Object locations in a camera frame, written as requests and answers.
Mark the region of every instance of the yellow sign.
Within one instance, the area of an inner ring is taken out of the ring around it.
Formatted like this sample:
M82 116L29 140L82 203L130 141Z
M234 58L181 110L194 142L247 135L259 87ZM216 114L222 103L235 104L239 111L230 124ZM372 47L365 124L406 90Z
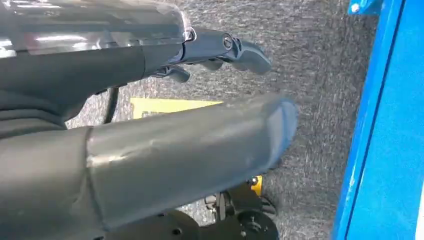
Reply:
M174 113L184 110L197 109L210 105L220 104L222 101L196 101L182 99L159 99L132 97L133 118L140 119L145 112Z

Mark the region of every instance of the blue metal bar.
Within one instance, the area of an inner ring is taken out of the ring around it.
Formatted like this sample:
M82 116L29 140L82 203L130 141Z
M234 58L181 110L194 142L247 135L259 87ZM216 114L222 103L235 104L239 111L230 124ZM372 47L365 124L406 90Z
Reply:
M402 5L403 0L385 0L384 7L381 9L344 173L340 201L334 219L333 239L342 240L347 235Z
M401 10L348 239L424 239L416 236L424 180L423 8L423 0L405 0Z

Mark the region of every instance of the cable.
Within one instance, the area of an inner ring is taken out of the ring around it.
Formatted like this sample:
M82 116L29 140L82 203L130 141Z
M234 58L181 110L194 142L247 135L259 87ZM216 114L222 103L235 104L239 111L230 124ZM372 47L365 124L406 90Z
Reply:
M109 124L112 122L112 118L115 114L115 109L117 108L119 95L119 87L109 88L109 100L107 101L106 114L103 118L103 124Z

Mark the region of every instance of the yellow label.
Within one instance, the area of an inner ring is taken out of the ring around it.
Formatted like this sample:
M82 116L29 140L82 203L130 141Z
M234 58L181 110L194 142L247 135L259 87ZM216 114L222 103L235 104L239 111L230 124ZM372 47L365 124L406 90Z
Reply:
M142 97L132 97L130 102L133 105L134 119L140 119L143 117L143 113L145 112L174 113L222 103L222 101L196 101Z
M261 196L262 194L262 176L256 176L257 182L255 185L252 185L250 189L252 189L256 195Z

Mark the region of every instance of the black bolt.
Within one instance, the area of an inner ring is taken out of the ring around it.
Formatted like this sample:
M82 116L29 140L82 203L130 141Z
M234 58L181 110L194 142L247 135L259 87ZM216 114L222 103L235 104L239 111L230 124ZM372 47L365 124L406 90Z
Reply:
M223 43L226 50L230 50L231 48L233 48L233 40L230 36L224 37Z
M256 186L256 184L258 184L258 182L259 182L259 180L256 176L254 176L250 181L251 181L250 183L251 183L252 186Z

